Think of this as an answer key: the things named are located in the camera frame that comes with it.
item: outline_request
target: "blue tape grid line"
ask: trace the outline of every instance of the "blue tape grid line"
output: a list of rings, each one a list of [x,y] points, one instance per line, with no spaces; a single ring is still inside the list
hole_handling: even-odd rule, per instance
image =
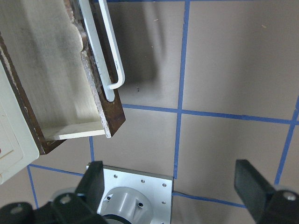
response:
[[[287,155],[289,152],[290,143],[291,143],[291,140],[292,140],[292,137],[294,134],[294,129],[297,124],[298,115],[299,115],[299,97],[297,98],[297,102],[296,102],[295,110],[293,113],[292,121],[291,121],[291,124],[289,127],[288,135],[286,136],[285,146],[282,151],[282,155],[280,158],[280,162],[279,162],[279,166],[278,166],[278,170],[276,173],[274,184],[279,184],[279,182],[280,182],[280,178],[281,178],[282,172],[285,167],[285,161],[286,161],[286,158],[287,158]]]
[[[81,177],[83,177],[83,175],[84,175],[84,174],[80,174],[80,173],[74,173],[74,172],[51,168],[51,167],[44,167],[44,166],[39,166],[39,165],[35,165],[35,164],[29,164],[28,166],[39,168],[39,169],[45,169],[45,170],[49,170],[49,171],[54,171],[54,172],[59,172],[59,173],[63,173],[63,174],[71,174],[71,175],[75,175],[75,176],[81,176]]]
[[[184,93],[184,80],[185,80],[185,65],[186,65],[188,26],[189,26],[189,12],[190,12],[190,0],[185,0],[181,67],[180,67],[179,86],[178,86],[178,113],[177,113],[176,139],[175,139],[174,163],[173,163],[173,178],[174,179],[177,179],[177,177],[178,177],[178,154],[179,154],[179,140],[180,140],[180,135],[181,135],[181,121],[182,121],[182,108],[183,108],[183,93]]]
[[[206,202],[215,202],[215,203],[219,203],[219,204],[225,204],[225,205],[235,206],[235,207],[244,208],[244,209],[246,208],[246,206],[243,204],[223,201],[223,200],[219,200],[219,199],[215,199],[215,198],[192,196],[192,195],[182,194],[182,193],[175,192],[175,191],[172,193],[172,196],[186,197],[186,198],[200,200],[200,201],[206,201]]]
[[[205,116],[205,117],[229,118],[229,119],[238,119],[238,120],[252,120],[252,121],[261,121],[261,122],[269,122],[269,123],[277,123],[277,124],[286,124],[286,125],[290,125],[292,123],[292,120],[287,120],[287,119],[266,118],[266,117],[238,115],[238,114],[229,114],[229,113],[179,110],[179,109],[174,109],[174,108],[155,107],[155,106],[123,104],[122,107],[129,108],[129,109],[147,110],[147,111],[190,114],[190,115]]]
[[[33,194],[34,202],[36,203],[36,208],[38,209],[39,207],[38,207],[38,202],[37,202],[37,197],[36,197],[36,190],[34,188],[32,174],[31,174],[31,170],[30,170],[29,166],[27,166],[27,171],[28,171],[28,176],[29,176],[29,179],[30,179],[30,184],[31,184],[31,189],[32,189],[32,194]]]
[[[90,157],[91,157],[91,162],[94,161],[94,150],[93,150],[93,137],[89,137],[89,147],[90,147]]]

